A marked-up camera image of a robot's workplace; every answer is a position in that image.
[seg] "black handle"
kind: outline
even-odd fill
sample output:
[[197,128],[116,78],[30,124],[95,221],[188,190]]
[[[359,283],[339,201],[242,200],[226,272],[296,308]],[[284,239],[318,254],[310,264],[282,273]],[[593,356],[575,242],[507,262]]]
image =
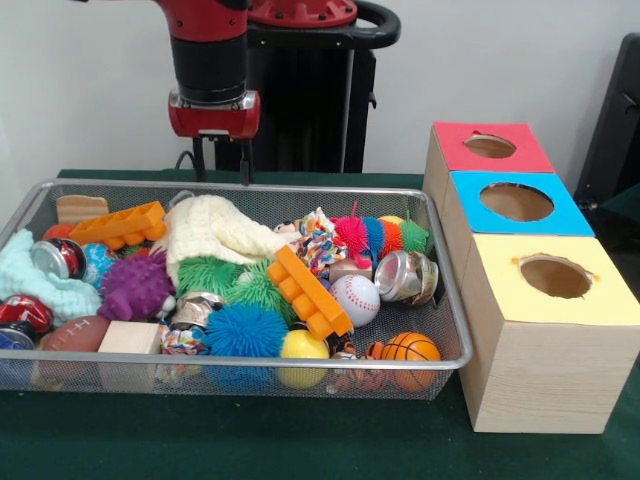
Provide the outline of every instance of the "black handle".
[[251,48],[316,48],[335,50],[375,50],[388,47],[400,37],[400,19],[388,8],[371,2],[355,2],[358,18],[372,28],[355,24],[333,28],[280,28],[249,23]]

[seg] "baseball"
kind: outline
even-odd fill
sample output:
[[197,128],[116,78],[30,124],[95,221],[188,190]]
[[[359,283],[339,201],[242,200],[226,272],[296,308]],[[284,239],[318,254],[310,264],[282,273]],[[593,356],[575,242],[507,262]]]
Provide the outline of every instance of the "baseball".
[[354,327],[371,322],[380,310],[377,287],[361,275],[340,277],[331,285],[331,295],[347,312]]

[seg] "green table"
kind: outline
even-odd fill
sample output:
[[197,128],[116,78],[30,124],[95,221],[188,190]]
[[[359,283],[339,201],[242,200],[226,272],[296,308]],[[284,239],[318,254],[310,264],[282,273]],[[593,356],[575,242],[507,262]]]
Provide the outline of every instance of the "green table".
[[[193,172],[62,171],[60,176],[191,180]],[[209,175],[217,182],[237,178]],[[256,180],[422,184],[419,175],[259,174]],[[431,403],[4,392],[0,405],[2,480],[640,476],[638,368],[601,436],[475,434],[457,375]]]

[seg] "red lid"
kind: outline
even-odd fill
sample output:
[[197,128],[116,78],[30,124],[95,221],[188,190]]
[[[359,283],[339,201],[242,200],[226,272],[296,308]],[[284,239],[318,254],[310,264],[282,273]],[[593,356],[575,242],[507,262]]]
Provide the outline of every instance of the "red lid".
[[249,20],[282,28],[346,25],[358,16],[352,0],[253,0]]
[[555,171],[526,124],[436,122],[433,128],[449,170]]

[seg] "wire mesh basket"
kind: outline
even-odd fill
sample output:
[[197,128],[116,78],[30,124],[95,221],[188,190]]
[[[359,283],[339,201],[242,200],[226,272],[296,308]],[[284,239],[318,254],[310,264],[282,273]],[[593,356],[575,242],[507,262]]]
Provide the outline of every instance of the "wire mesh basket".
[[[422,306],[382,306],[376,319],[358,328],[354,345],[363,352],[374,341],[401,332],[432,338],[440,361],[312,360],[182,355],[0,350],[0,390],[171,393],[194,395],[268,395],[346,398],[435,398],[453,370],[471,358],[471,341],[435,205],[415,190],[218,185],[201,183],[53,180],[27,194],[4,230],[3,247],[27,228],[41,238],[57,223],[56,199],[90,195],[107,199],[111,211],[159,200],[167,204],[178,192],[212,194],[232,201],[250,218],[274,227],[322,206],[328,216],[358,215],[410,218],[431,232],[429,256],[440,267],[443,292]],[[424,386],[406,391],[403,379]],[[288,385],[309,388],[291,388]]]

